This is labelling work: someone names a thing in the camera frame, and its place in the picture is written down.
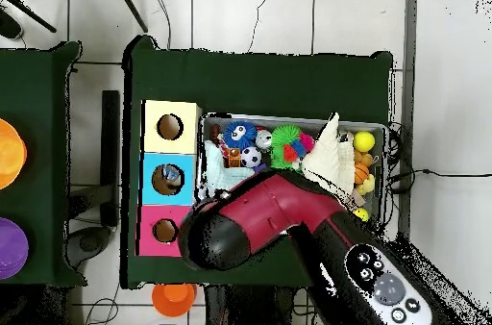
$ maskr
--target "purple bowl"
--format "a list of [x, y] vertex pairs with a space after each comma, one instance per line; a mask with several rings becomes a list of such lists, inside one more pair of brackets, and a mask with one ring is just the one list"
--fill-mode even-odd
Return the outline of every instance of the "purple bowl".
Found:
[[0, 276], [19, 271], [27, 260], [28, 251], [29, 244], [22, 229], [0, 217]]
[[0, 280], [6, 280], [17, 274], [22, 267], [24, 267], [25, 262], [27, 261], [27, 253], [26, 256], [14, 267], [8, 270], [0, 270]]

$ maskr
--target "yellow cube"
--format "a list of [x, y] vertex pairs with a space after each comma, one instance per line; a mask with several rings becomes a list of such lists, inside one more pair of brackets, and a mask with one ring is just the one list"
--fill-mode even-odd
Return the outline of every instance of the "yellow cube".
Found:
[[198, 121], [196, 103], [146, 100], [144, 150], [163, 154], [196, 154]]

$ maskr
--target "blue fuzzy toy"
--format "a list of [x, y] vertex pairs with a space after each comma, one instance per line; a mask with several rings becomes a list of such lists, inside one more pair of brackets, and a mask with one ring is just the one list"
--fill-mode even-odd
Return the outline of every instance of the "blue fuzzy toy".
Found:
[[229, 148], [238, 148], [240, 151], [255, 145], [257, 128], [248, 121], [232, 121], [224, 131], [224, 141]]
[[303, 143], [299, 139], [294, 139], [290, 145], [295, 150], [297, 157], [300, 159], [306, 155], [306, 148], [304, 148]]

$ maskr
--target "blue cube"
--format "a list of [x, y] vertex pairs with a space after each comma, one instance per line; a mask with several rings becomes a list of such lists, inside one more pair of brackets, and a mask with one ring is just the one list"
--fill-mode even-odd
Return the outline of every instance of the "blue cube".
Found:
[[[144, 153], [143, 156], [143, 184], [142, 205], [184, 205], [193, 204], [195, 188], [195, 159], [194, 155]], [[152, 175], [160, 165], [172, 164], [182, 171], [184, 182], [177, 194], [163, 195], [157, 192], [152, 185]]]

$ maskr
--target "yellow ball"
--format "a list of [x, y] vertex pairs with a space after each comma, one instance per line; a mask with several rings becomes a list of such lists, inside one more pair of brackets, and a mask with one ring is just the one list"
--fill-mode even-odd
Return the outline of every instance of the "yellow ball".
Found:
[[369, 132], [358, 132], [354, 136], [354, 148], [361, 153], [367, 153], [375, 144], [374, 136]]
[[354, 215], [362, 219], [362, 222], [367, 222], [369, 220], [369, 212], [363, 208], [357, 208], [354, 211]]

